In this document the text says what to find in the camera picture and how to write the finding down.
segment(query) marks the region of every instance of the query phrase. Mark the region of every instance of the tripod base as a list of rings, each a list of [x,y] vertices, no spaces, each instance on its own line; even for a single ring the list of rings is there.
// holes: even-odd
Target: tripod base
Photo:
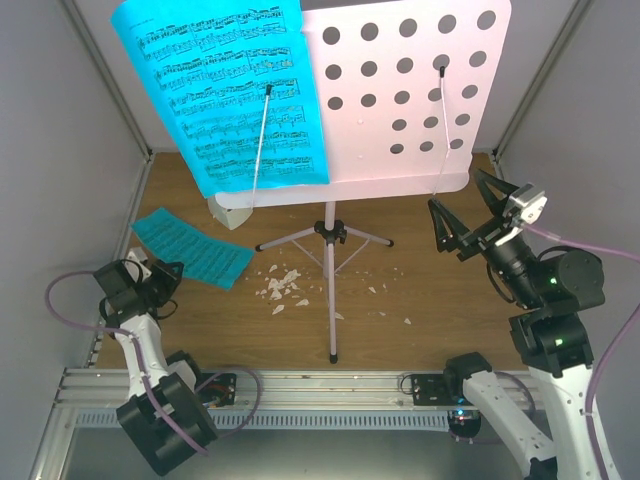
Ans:
[[[338,363],[338,349],[337,349],[337,336],[336,336],[336,288],[335,288],[335,274],[339,272],[347,263],[349,263],[360,251],[366,247],[369,242],[379,243],[387,247],[393,247],[395,243],[388,238],[377,237],[366,232],[362,232],[355,228],[344,225],[340,220],[336,220],[336,202],[327,202],[325,205],[325,219],[324,222],[316,222],[315,225],[306,230],[302,230],[291,235],[273,240],[271,242],[262,243],[256,245],[256,251],[262,252],[267,248],[276,247],[284,243],[293,242],[293,244],[302,250],[309,258],[316,262],[323,270],[325,278],[328,280],[328,296],[329,296],[329,362],[331,364]],[[307,237],[317,233],[322,236],[325,241],[324,258],[320,262],[314,257],[311,252],[303,248],[296,240],[299,238]],[[363,238],[365,242],[360,248],[358,248],[349,258],[347,258],[342,265],[335,268],[335,245],[336,240],[340,243],[344,243],[347,234],[354,235],[356,237]]]

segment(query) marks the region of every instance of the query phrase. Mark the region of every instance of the white wall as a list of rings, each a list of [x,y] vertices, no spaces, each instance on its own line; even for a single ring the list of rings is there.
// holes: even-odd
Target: white wall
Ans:
[[[87,335],[58,325],[43,292],[56,275],[109,261],[142,157],[53,0],[0,9],[0,478],[24,479],[65,366]],[[54,300],[97,319],[92,279]]]
[[[147,144],[156,150],[175,150],[162,121],[129,62],[111,26],[111,15],[122,0],[75,0],[102,56]],[[372,0],[301,0],[303,10],[331,8]],[[536,71],[574,4],[574,0],[511,0],[512,15],[504,51],[476,138],[476,149],[493,149],[516,112]]]
[[[596,0],[503,158],[508,180],[544,187],[540,225],[640,253],[640,2]],[[596,358],[640,301],[640,266],[603,256],[602,307],[581,314]],[[622,477],[637,478],[640,328],[598,391]]]

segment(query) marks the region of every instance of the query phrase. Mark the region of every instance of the blue sheet music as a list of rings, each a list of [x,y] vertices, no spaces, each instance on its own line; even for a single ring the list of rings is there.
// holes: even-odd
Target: blue sheet music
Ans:
[[[329,183],[299,0],[128,0],[111,19],[200,191]]]
[[[184,263],[184,276],[229,290],[247,268],[253,249],[221,242],[159,208],[132,226],[160,260]]]

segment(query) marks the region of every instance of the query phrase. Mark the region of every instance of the music stand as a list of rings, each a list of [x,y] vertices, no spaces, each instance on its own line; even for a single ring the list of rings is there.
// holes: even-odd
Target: music stand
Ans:
[[[344,229],[365,245],[393,246],[336,221],[336,202],[453,192],[467,184],[510,15],[509,0],[403,0],[304,12],[331,183],[258,190],[255,206],[324,202],[324,224],[256,249],[316,231],[325,238],[331,363],[338,360],[335,240]],[[218,193],[216,201],[248,208],[252,194]]]

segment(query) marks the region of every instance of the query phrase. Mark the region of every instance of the music notation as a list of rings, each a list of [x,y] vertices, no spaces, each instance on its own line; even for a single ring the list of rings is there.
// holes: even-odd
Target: music notation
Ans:
[[[112,21],[203,195],[252,187],[268,85],[258,186],[328,183],[299,0],[151,4]]]

